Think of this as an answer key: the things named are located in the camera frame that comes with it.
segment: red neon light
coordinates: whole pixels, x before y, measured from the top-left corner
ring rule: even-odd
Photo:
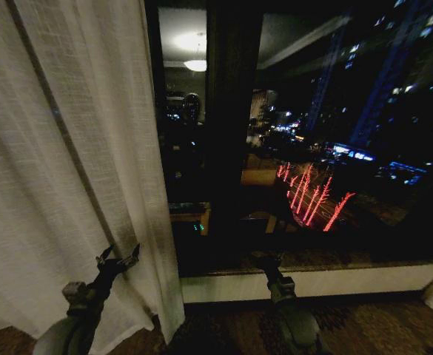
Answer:
[[[295,195],[294,195],[294,197],[293,197],[292,203],[290,203],[290,208],[291,208],[291,209],[293,209],[293,206],[295,206],[295,200],[297,199],[298,191],[300,190],[300,186],[301,186],[301,184],[302,184],[302,182],[303,182],[303,179],[305,178],[305,173],[306,173],[306,169],[305,169],[305,171],[303,172],[302,180],[301,180],[300,183],[298,184],[297,191],[296,191],[296,193],[295,193]]]
[[[295,177],[292,177],[292,179],[290,180],[290,187],[293,186],[293,183],[295,182],[295,180],[297,180],[298,175],[296,175]]]
[[[308,213],[310,213],[310,209],[312,209],[313,200],[315,197],[318,196],[318,193],[320,192],[320,185],[317,186],[317,188],[313,192],[312,199],[310,200],[310,204],[308,205],[308,209],[306,209],[305,215],[303,216],[302,221],[305,222],[305,219],[308,217]]]
[[[356,195],[354,192],[347,192],[346,195],[343,197],[343,199],[341,200],[341,202],[339,202],[338,205],[336,205],[335,207],[335,213],[333,213],[332,217],[330,218],[330,220],[328,221],[328,223],[326,224],[325,228],[323,229],[323,231],[328,231],[333,222],[335,221],[336,217],[340,214],[341,210],[343,209],[344,205],[346,205],[346,202],[353,197],[354,195]]]
[[[310,173],[311,172],[312,172],[312,165],[310,164],[308,166],[308,171],[306,172],[306,175],[305,175],[305,185],[303,185],[302,195],[300,197],[300,201],[298,202],[297,214],[298,214],[298,212],[300,212],[300,207],[302,207],[303,196],[305,196],[305,192],[308,189],[308,184],[310,183]]]
[[[321,196],[320,196],[320,198],[318,199],[318,202],[317,202],[317,204],[315,205],[315,208],[313,209],[312,214],[310,215],[310,218],[309,218],[309,219],[307,220],[307,222],[306,222],[306,225],[307,225],[307,226],[309,226],[309,224],[312,222],[313,216],[315,216],[315,213],[316,213],[318,207],[320,206],[320,204],[321,204],[322,202],[325,202],[325,201],[326,201],[326,198],[329,196],[329,195],[328,195],[328,191],[329,191],[328,187],[329,187],[329,184],[330,184],[331,182],[332,182],[332,177],[330,176],[329,179],[328,179],[328,181],[326,182],[325,186],[323,187],[323,192],[321,192]]]
[[[279,178],[280,176],[282,176],[282,172],[285,168],[283,167],[283,165],[280,165],[278,167],[278,172],[277,172],[277,177]]]

